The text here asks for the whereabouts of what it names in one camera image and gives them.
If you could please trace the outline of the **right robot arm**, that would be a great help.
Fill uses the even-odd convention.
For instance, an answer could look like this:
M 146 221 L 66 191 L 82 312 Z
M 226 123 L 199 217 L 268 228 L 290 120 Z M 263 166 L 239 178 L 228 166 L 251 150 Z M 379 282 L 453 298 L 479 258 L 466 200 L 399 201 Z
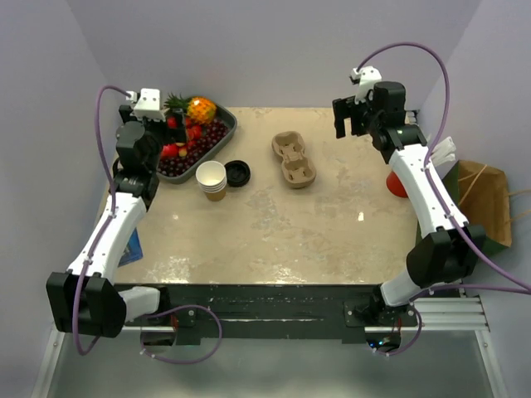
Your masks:
M 373 146 L 403 185 L 421 232 L 420 241 L 407 254 L 405 271 L 383 283 L 382 297 L 369 306 L 371 319 L 387 326 L 398 317 L 398 306 L 423 289 L 471 275 L 478 256 L 467 243 L 481 246 L 486 234 L 482 226 L 469 224 L 431 170 L 421 129 L 406 122 L 405 87 L 380 79 L 354 77 L 352 81 L 356 94 L 333 102 L 336 136 L 345 136 L 346 119 L 354 135 L 371 136 Z

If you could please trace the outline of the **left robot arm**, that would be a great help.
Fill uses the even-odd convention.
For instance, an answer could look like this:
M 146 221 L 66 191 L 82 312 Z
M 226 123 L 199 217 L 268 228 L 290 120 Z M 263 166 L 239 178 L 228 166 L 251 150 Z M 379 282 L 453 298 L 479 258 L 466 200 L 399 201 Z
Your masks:
M 158 163 L 163 147 L 187 139 L 183 112 L 168 111 L 163 121 L 126 115 L 117 130 L 112 171 L 113 192 L 80 254 L 63 273 L 46 282 L 56 328 L 95 337 L 116 337 L 122 327 L 144 316 L 153 325 L 165 324 L 172 305 L 157 288 L 133 287 L 118 291 L 114 275 L 139 222 L 158 190 Z

